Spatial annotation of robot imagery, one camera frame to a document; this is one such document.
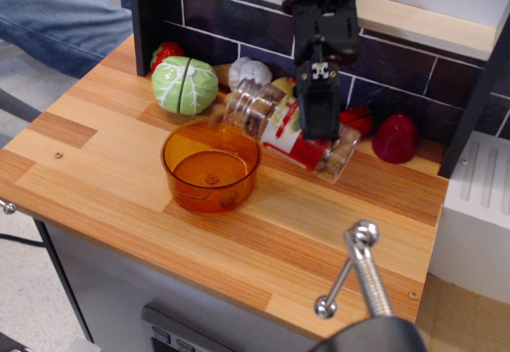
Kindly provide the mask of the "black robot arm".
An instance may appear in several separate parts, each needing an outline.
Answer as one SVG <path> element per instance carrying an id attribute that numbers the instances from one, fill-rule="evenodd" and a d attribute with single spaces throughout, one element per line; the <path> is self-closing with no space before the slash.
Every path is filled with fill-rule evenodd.
<path id="1" fill-rule="evenodd" d="M 360 52 L 355 0 L 282 0 L 295 37 L 295 96 L 306 139 L 339 138 L 341 91 L 338 72 Z"/>

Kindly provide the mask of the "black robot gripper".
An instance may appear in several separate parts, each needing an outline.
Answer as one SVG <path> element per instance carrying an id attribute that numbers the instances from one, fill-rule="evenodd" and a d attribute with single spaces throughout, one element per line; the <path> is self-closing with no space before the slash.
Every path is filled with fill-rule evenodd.
<path id="1" fill-rule="evenodd" d="M 283 11 L 294 25 L 303 136 L 335 141 L 341 110 L 338 64 L 354 63 L 360 52 L 355 0 L 283 0 Z"/>

